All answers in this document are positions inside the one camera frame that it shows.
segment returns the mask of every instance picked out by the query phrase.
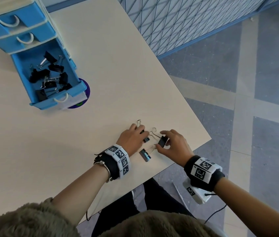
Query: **white table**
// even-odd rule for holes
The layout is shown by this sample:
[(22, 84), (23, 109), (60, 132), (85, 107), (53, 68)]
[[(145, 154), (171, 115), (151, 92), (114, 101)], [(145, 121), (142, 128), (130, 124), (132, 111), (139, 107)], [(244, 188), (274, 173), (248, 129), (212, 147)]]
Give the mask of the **white table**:
[[(66, 111), (29, 106), (10, 56), (0, 50), (0, 214), (55, 196), (138, 119), (146, 130), (179, 131), (192, 149), (210, 140), (117, 0), (87, 0), (51, 16), (90, 85), (90, 99)], [(157, 151), (151, 156), (149, 162), (132, 156), (132, 171), (105, 184), (88, 215), (173, 163)]]

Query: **left hand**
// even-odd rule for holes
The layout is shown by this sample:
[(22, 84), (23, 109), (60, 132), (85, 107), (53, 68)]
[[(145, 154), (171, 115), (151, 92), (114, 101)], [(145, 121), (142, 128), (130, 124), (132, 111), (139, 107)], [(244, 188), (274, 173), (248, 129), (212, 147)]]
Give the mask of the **left hand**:
[(142, 146), (143, 140), (149, 135), (149, 131), (144, 131), (140, 134), (144, 129), (144, 125), (137, 127), (136, 124), (132, 124), (128, 130), (121, 133), (116, 144), (122, 146), (129, 157), (132, 156)]

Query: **finger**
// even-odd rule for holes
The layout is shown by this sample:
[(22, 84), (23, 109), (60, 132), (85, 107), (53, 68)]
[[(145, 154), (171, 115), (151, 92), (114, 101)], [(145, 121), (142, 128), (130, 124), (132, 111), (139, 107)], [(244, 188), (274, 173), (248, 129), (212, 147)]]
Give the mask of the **finger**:
[(136, 129), (137, 125), (136, 124), (131, 124), (131, 127), (129, 128), (129, 130), (134, 131)]
[(169, 139), (169, 140), (167, 140), (167, 142), (166, 142), (165, 146), (169, 146), (169, 145), (171, 145), (171, 140), (170, 140), (170, 139)]
[(144, 125), (140, 125), (139, 127), (137, 127), (137, 129), (135, 131), (137, 131), (138, 133), (141, 133), (141, 131), (143, 131), (145, 129)]
[(160, 133), (163, 134), (163, 135), (168, 136), (169, 139), (172, 139), (175, 136), (175, 134), (172, 133), (171, 131), (161, 131)]
[(166, 155), (166, 156), (167, 156), (167, 151), (169, 151), (169, 149), (164, 149), (159, 144), (156, 144), (156, 149), (160, 154)]
[(174, 130), (174, 129), (171, 129), (170, 131), (171, 131), (172, 133), (174, 133), (174, 134), (179, 135), (179, 133), (178, 133), (176, 130)]
[(144, 131), (142, 134), (141, 134), (141, 138), (145, 139), (146, 137), (149, 136), (149, 131)]

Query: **blue plastic drawer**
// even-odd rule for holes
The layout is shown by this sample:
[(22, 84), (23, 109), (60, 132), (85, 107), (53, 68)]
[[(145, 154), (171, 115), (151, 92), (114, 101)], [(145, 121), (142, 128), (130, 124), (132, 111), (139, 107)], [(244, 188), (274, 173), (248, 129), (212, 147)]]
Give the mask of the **blue plastic drawer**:
[(16, 52), (31, 46), (38, 45), (56, 36), (56, 32), (49, 22), (25, 31), (18, 35), (0, 39), (0, 48), (6, 53)]
[(0, 37), (9, 35), (21, 27), (31, 27), (46, 21), (36, 2), (26, 7), (0, 15)]
[[(39, 65), (44, 59), (43, 55), (45, 54), (45, 51), (48, 51), (55, 58), (58, 58), (58, 56), (60, 55), (65, 57), (62, 61), (62, 66), (64, 66), (64, 72), (68, 74), (68, 83), (72, 85), (72, 88), (55, 94), (53, 94), (52, 92), (51, 96), (49, 96), (47, 100), (39, 102), (38, 97), (35, 94), (35, 90), (41, 89), (43, 80), (38, 81), (37, 83), (29, 82), (29, 78), (31, 75), (30, 66), (32, 65), (33, 67), (36, 67), (37, 65)], [(41, 110), (45, 110), (57, 105), (58, 103), (54, 100), (54, 98), (57, 100), (63, 100), (66, 97), (66, 93), (74, 97), (87, 89), (84, 82), (78, 79), (78, 76), (69, 63), (67, 55), (65, 54), (63, 48), (59, 46), (56, 39), (53, 39), (49, 42), (28, 49), (26, 51), (21, 51), (13, 54), (11, 55), (11, 58), (30, 98), (30, 105), (35, 106)], [(50, 77), (54, 76), (59, 76), (59, 73), (51, 71)]]

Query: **wire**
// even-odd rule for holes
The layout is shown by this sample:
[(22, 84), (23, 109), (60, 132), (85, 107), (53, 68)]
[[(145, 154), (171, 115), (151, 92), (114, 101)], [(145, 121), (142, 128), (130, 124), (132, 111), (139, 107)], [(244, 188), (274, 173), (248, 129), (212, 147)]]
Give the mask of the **wire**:
[(218, 211), (215, 211), (215, 212), (204, 222), (204, 224), (206, 224), (207, 221), (208, 221), (214, 214), (216, 214), (217, 212), (223, 210), (226, 206), (227, 206), (227, 204), (226, 204), (223, 208), (219, 209)]

